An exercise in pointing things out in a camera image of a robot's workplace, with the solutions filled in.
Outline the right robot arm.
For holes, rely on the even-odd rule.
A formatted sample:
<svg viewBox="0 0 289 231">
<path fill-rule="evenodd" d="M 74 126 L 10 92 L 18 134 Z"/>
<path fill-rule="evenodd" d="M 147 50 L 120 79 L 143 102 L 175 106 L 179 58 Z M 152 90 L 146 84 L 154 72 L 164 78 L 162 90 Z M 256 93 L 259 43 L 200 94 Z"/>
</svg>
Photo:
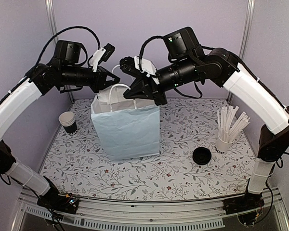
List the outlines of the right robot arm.
<svg viewBox="0 0 289 231">
<path fill-rule="evenodd" d="M 168 50 L 169 66 L 159 70 L 153 65 L 145 68 L 144 51 L 120 60 L 121 71 L 134 77 L 124 97 L 153 100 L 160 106 L 167 103 L 167 91 L 190 82 L 211 80 L 242 100 L 264 123 L 257 161 L 246 194 L 239 200 L 242 209 L 251 209 L 257 204 L 275 161 L 289 147 L 289 107 L 284 106 L 236 54 L 223 48 L 210 48 L 205 54 L 206 47 L 199 43 L 191 27 L 161 39 Z"/>
</svg>

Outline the white paper bag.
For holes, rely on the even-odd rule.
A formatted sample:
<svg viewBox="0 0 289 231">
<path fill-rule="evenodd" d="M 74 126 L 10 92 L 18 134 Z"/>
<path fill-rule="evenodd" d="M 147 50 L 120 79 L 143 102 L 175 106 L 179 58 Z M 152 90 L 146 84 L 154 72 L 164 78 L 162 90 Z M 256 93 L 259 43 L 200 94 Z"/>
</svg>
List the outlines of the white paper bag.
<svg viewBox="0 0 289 231">
<path fill-rule="evenodd" d="M 113 84 L 97 93 L 91 104 L 92 123 L 111 160 L 159 153 L 160 108 L 153 100 L 125 99 L 128 89 L 126 84 Z"/>
</svg>

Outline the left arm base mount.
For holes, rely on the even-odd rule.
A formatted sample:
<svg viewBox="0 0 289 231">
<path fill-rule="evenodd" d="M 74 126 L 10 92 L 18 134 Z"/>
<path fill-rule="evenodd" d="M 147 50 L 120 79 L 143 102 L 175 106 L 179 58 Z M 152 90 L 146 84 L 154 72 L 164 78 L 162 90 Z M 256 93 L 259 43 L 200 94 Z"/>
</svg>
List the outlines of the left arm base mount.
<svg viewBox="0 0 289 231">
<path fill-rule="evenodd" d="M 49 210 L 76 214 L 79 198 L 72 193 L 60 195 L 58 191 L 49 190 L 45 195 L 40 195 L 37 205 Z"/>
</svg>

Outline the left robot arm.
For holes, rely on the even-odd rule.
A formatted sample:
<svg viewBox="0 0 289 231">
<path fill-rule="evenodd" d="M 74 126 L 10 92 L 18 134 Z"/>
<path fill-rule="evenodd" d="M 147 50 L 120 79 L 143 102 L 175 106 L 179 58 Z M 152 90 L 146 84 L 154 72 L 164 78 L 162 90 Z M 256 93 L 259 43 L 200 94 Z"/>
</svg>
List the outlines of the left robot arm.
<svg viewBox="0 0 289 231">
<path fill-rule="evenodd" d="M 11 149 L 3 141 L 3 136 L 13 122 L 34 101 L 56 87 L 65 93 L 66 86 L 75 86 L 75 90 L 90 87 L 98 93 L 107 87 L 119 83 L 120 78 L 100 66 L 115 51 L 115 47 L 106 44 L 84 62 L 79 62 L 80 51 L 85 50 L 78 42 L 60 40 L 56 43 L 53 57 L 47 64 L 38 63 L 0 102 L 0 174 L 5 174 L 43 196 L 44 202 L 52 209 L 62 205 L 58 190 L 49 180 L 30 167 L 17 160 Z"/>
</svg>

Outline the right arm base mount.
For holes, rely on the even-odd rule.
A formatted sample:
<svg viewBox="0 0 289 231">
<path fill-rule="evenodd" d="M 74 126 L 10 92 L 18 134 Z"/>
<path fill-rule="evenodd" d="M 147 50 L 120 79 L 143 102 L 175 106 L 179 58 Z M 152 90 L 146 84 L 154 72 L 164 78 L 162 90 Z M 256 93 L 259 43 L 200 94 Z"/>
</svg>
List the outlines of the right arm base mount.
<svg viewBox="0 0 289 231">
<path fill-rule="evenodd" d="M 223 200 L 223 210 L 227 215 L 237 214 L 239 222 L 245 226 L 254 225 L 263 211 L 262 194 L 246 192 L 243 196 Z"/>
</svg>

